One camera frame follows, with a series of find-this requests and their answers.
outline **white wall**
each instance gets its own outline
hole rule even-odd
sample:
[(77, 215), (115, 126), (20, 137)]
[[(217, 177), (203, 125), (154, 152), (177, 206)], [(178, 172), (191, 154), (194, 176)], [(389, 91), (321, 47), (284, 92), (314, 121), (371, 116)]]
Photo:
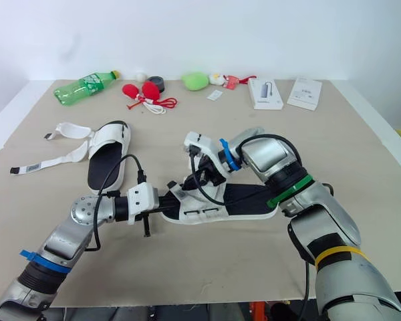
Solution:
[(28, 79), (111, 69), (350, 79), (401, 127), (401, 0), (0, 0), (0, 58)]

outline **white strap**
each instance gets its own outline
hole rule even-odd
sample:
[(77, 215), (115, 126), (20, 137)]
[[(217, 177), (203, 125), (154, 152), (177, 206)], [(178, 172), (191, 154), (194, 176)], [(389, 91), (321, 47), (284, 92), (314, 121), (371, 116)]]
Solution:
[(93, 135), (94, 131), (89, 127), (79, 126), (71, 122), (60, 122), (53, 132), (46, 134), (45, 138), (51, 140), (59, 134), (67, 138), (82, 139)]
[(45, 169), (47, 167), (55, 166), (62, 163), (77, 163), (80, 162), (83, 158), (85, 158), (87, 153), (88, 153), (88, 142), (85, 140), (82, 145), (77, 147), (75, 150), (69, 152), (65, 156), (57, 157), (50, 160), (43, 160), (42, 162), (34, 165), (12, 167), (11, 174), (22, 175), (39, 171), (41, 169)]
[(122, 124), (108, 124), (97, 131), (89, 140), (89, 159), (104, 145), (119, 142), (124, 148), (128, 129)]

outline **green plastic bottle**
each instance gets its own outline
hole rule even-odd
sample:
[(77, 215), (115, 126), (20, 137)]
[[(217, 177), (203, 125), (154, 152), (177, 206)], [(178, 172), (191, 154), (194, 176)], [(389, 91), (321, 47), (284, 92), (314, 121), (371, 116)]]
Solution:
[(53, 94), (61, 104), (72, 105), (109, 87), (117, 78), (119, 78), (119, 73), (116, 70), (106, 73), (96, 72), (70, 85), (59, 87)]

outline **orange object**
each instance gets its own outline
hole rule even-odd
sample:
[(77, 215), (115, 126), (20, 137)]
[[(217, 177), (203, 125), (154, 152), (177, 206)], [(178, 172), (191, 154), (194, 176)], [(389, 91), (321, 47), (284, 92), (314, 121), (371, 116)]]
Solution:
[(249, 311), (251, 312), (253, 321), (267, 321), (265, 305), (266, 303), (264, 301), (249, 302)]

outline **white toy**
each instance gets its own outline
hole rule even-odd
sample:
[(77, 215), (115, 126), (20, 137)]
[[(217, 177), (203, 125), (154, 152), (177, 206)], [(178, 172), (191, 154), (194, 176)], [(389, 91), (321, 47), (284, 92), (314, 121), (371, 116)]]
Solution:
[(147, 80), (147, 75), (144, 72), (137, 72), (135, 74), (135, 80), (140, 84), (143, 84)]
[(208, 79), (211, 85), (217, 86), (222, 86), (226, 81), (224, 75), (222, 74), (211, 74), (208, 76)]

